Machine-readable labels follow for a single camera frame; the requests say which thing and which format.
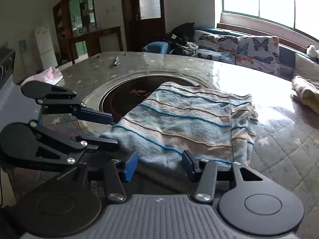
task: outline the wooden desk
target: wooden desk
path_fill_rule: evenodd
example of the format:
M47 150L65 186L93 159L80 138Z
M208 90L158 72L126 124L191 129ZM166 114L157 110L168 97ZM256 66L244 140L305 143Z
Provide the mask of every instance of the wooden desk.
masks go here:
M100 37L113 33L117 34L117 40L119 42L120 51L123 51L120 26L114 28L106 28L100 31L95 31L68 39L68 50L72 63L75 64L75 60L78 58L75 43L85 41L87 45L87 54L89 57L91 57L101 53L101 46L99 42Z

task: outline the silver bolt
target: silver bolt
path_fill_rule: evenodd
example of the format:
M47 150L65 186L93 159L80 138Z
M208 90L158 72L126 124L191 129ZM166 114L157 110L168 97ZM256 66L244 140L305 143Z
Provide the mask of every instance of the silver bolt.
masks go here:
M31 122L30 122L30 126L31 126L31 127L36 127L37 124L36 124L34 121L31 121Z
M211 200L211 196L206 194L206 193L199 193L195 195L195 199L197 199L198 201L202 201L202 202L206 202Z
M66 160L69 164L75 164L75 159L70 157Z
M81 144L81 145L83 145L84 147L85 147L85 146L87 146L87 142L86 142L86 141L84 141L84 140L83 140L83 141L81 141L81 142L80 142L80 144Z
M124 195L120 193L111 193L108 195L108 198L112 201L121 201L124 199Z

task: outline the beige cloth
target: beige cloth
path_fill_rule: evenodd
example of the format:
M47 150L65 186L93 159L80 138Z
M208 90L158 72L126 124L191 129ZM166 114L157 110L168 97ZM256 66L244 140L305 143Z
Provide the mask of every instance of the beige cloth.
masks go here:
M319 115L319 90L311 80L297 75L292 79L291 86L298 93L300 101Z

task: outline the door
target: door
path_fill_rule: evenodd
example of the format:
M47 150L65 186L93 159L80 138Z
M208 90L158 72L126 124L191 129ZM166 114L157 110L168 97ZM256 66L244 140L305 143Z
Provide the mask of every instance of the door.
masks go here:
M141 51L165 35L163 0L122 0L128 51Z

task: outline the blue couch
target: blue couch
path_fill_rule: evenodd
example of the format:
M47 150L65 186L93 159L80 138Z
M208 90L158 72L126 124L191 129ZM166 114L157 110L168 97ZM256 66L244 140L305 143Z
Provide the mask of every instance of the blue couch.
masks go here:
M209 33L217 35L232 35L232 36L250 36L249 34L244 34L240 32L234 32L227 29L221 28L196 28L198 30L203 30ZM150 43L143 47L143 52L168 54L171 51L171 45L168 42L157 41ZM313 58L307 56L306 54L295 50L293 48L287 47L285 45L279 44L279 57L280 57L280 77L286 80L291 80L293 77L293 70L295 68L295 54L301 54L310 60L318 63Z

